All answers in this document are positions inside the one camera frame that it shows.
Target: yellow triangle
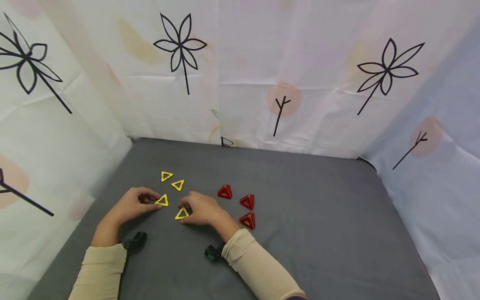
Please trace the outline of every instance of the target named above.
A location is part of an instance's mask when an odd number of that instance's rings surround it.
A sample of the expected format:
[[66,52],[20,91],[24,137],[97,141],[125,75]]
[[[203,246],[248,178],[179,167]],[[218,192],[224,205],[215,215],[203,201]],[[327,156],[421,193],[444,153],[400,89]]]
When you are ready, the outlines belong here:
[[160,199],[158,199],[155,204],[160,204],[163,206],[168,206],[168,196],[167,194],[164,194]]
[[170,178],[172,176],[173,176],[173,173],[162,171],[160,181],[164,182],[165,180],[167,180],[168,178]]
[[185,207],[182,207],[179,210],[179,213],[175,216],[175,220],[182,220],[183,218],[188,217],[190,214],[187,212],[187,209]]
[[173,182],[171,183],[170,185],[173,186],[177,191],[181,191],[182,187],[183,187],[183,183],[185,182],[185,180],[179,180],[179,181],[176,181],[176,182]]

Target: petal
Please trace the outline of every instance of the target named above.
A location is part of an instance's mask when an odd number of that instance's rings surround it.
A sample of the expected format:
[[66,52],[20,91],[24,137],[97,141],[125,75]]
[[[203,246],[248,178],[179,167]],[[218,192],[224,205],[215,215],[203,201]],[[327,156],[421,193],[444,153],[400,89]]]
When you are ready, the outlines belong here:
[[181,51],[177,49],[173,52],[172,57],[170,58],[170,68],[172,72],[175,72],[180,66],[180,60],[181,60],[180,53]]
[[367,79],[358,89],[357,93],[363,92],[376,85],[384,76],[384,73],[378,73]]
[[161,39],[159,41],[156,41],[154,43],[154,46],[168,52],[173,52],[177,50],[177,48],[179,47],[177,43],[174,43],[166,39]]
[[23,61],[17,68],[18,83],[22,86],[27,94],[30,94],[36,85],[36,73],[33,71],[32,66]]
[[37,70],[45,77],[50,78],[56,82],[63,82],[63,80],[55,73],[53,70],[48,67],[46,64],[42,63],[41,61],[32,60],[32,63],[35,65]]
[[382,63],[386,68],[389,68],[394,62],[396,57],[396,44],[392,38],[390,38],[382,53]]
[[13,23],[13,21],[7,16],[7,14],[6,13],[3,13],[3,14],[5,15],[5,18],[7,19],[8,24],[13,30],[13,38],[17,45],[17,48],[20,47],[25,54],[28,53],[30,51],[30,47],[25,37],[22,35],[20,30],[18,30],[17,26]]
[[193,56],[193,54],[190,52],[188,49],[183,49],[183,58],[187,62],[189,66],[194,68],[195,70],[198,70],[198,65],[197,65],[197,60]]
[[47,56],[47,45],[46,44],[39,44],[35,43],[32,44],[30,48],[30,57],[37,60],[37,61],[42,61],[45,59]]
[[0,70],[6,70],[18,66],[22,60],[21,57],[15,55],[0,53]]
[[368,74],[378,74],[385,72],[385,68],[382,64],[377,62],[366,62],[357,65],[357,67]]
[[177,31],[173,23],[166,16],[162,15],[162,13],[160,13],[160,16],[162,17],[163,29],[165,29],[165,33],[167,34],[167,36],[172,42],[179,43],[179,32]]
[[412,59],[420,51],[420,49],[422,49],[423,45],[425,45],[425,43],[421,43],[416,46],[413,46],[412,48],[400,54],[394,61],[395,66],[400,67],[403,64],[405,64],[407,61]]
[[0,53],[8,53],[18,55],[20,51],[17,49],[15,42],[0,32]]
[[189,13],[188,16],[183,19],[180,25],[180,41],[184,42],[190,36],[192,32],[192,14]]
[[408,78],[419,74],[417,70],[406,66],[391,68],[390,73],[393,77],[397,78]]
[[385,74],[385,76],[382,79],[382,84],[380,84],[380,89],[382,93],[386,96],[388,92],[390,92],[390,89],[392,88],[392,75],[390,73]]
[[207,44],[204,41],[201,41],[197,38],[189,38],[188,40],[183,42],[183,47],[191,51],[200,50],[205,48],[206,46]]

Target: left hand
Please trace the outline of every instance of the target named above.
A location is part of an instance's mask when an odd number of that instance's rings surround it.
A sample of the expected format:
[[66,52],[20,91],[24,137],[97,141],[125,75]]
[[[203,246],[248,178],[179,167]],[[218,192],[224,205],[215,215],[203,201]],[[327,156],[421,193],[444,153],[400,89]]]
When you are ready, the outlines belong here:
[[129,189],[123,197],[108,212],[105,219],[117,225],[143,215],[144,213],[161,209],[159,204],[147,204],[150,200],[158,200],[160,195],[151,189],[140,187]]
[[107,215],[96,227],[92,239],[93,247],[110,247],[118,243],[120,225],[128,220],[135,219],[146,212],[161,209],[158,204],[147,204],[150,200],[159,199],[160,195],[148,188],[131,188],[110,209]]

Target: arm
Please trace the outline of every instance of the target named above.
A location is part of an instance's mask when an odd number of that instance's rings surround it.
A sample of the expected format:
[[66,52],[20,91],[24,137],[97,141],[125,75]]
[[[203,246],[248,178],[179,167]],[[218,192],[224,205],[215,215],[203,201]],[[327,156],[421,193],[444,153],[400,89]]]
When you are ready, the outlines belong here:
[[161,205],[141,203],[158,198],[160,195],[150,189],[132,188],[100,221],[69,300],[118,298],[120,276],[127,259],[127,251],[118,243],[119,228],[143,213],[162,208]]
[[222,256],[239,273],[259,300],[286,300],[293,296],[305,298],[292,276],[271,256],[246,229],[218,203],[208,196],[190,192],[179,207],[193,213],[182,219],[183,224],[211,225],[226,243]]

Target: hand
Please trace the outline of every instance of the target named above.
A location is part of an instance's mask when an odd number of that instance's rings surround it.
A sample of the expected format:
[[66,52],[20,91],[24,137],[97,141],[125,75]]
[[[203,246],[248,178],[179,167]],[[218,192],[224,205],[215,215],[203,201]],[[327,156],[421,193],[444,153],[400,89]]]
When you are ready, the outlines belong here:
[[156,211],[163,206],[147,204],[150,200],[158,200],[160,195],[151,189],[140,187],[129,189],[123,197],[110,209],[104,219],[121,225],[129,220],[143,215],[146,212]]
[[120,225],[150,211],[161,209],[158,204],[146,204],[159,199],[160,195],[148,188],[131,188],[113,206],[96,227],[92,239],[93,247],[110,247],[118,243]]
[[182,206],[191,209],[193,212],[190,216],[183,218],[180,223],[210,225],[218,232],[225,243],[235,232],[240,230],[237,222],[212,197],[198,192],[190,192],[180,201],[179,208]]
[[190,192],[188,196],[183,197],[180,200],[179,208],[183,206],[193,212],[180,221],[182,224],[212,225],[213,221],[225,212],[215,199],[199,192]]

